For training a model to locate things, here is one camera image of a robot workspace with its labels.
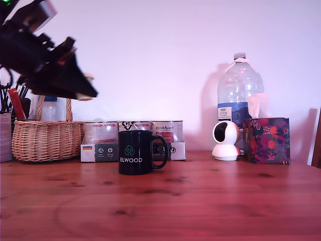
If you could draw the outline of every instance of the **plastic water bottle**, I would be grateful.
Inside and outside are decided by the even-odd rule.
[[[58,98],[46,96],[42,106],[42,121],[61,121],[61,110],[58,105]]]
[[[263,93],[261,76],[248,64],[245,53],[234,55],[230,69],[218,85],[218,121],[233,121],[242,128],[248,113],[248,97]]]

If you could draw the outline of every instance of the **paint tin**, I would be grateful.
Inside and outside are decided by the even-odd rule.
[[[184,142],[183,121],[152,121],[152,133],[167,142]]]
[[[82,144],[118,143],[118,122],[85,122]]]
[[[118,122],[119,131],[151,131],[151,122]]]

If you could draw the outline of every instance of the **bottle label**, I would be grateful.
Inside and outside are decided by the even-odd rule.
[[[219,122],[232,120],[232,107],[219,107]]]
[[[232,121],[239,128],[243,127],[244,119],[251,118],[247,102],[218,104],[218,121]]]

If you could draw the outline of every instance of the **handle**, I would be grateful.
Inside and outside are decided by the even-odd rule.
[[[42,105],[45,101],[45,96],[41,95],[38,102],[37,107],[37,113],[36,113],[36,121],[41,120],[41,114],[42,114]],[[71,111],[71,99],[66,99],[66,121],[71,122],[72,121],[72,111]]]
[[[162,164],[160,164],[160,165],[156,165],[156,164],[152,164],[152,168],[153,169],[160,169],[160,168],[163,168],[164,166],[165,166],[165,164],[166,164],[166,162],[167,162],[167,160],[168,160],[168,158],[169,158],[169,147],[168,147],[168,145],[167,145],[167,142],[165,141],[165,139],[163,138],[163,137],[161,137],[161,136],[152,136],[152,140],[155,140],[155,139],[159,139],[159,140],[161,140],[162,141],[162,143],[164,144],[164,147],[165,147],[165,158],[164,158],[164,160],[163,160],[163,163]]]

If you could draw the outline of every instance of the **mug handle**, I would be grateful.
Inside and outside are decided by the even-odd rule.
[[[163,163],[162,164],[160,164],[160,165],[156,165],[156,164],[152,164],[152,168],[153,169],[160,169],[160,168],[163,168],[164,166],[165,166],[165,164],[166,164],[166,162],[167,162],[167,160],[168,160],[168,158],[169,158],[169,147],[168,147],[168,145],[167,145],[167,142],[165,141],[165,139],[163,138],[163,137],[161,137],[161,136],[152,136],[152,141],[153,140],[155,140],[155,139],[159,139],[159,140],[161,140],[162,141],[162,143],[164,144],[164,147],[165,147],[165,158],[164,158],[164,160],[163,160]]]

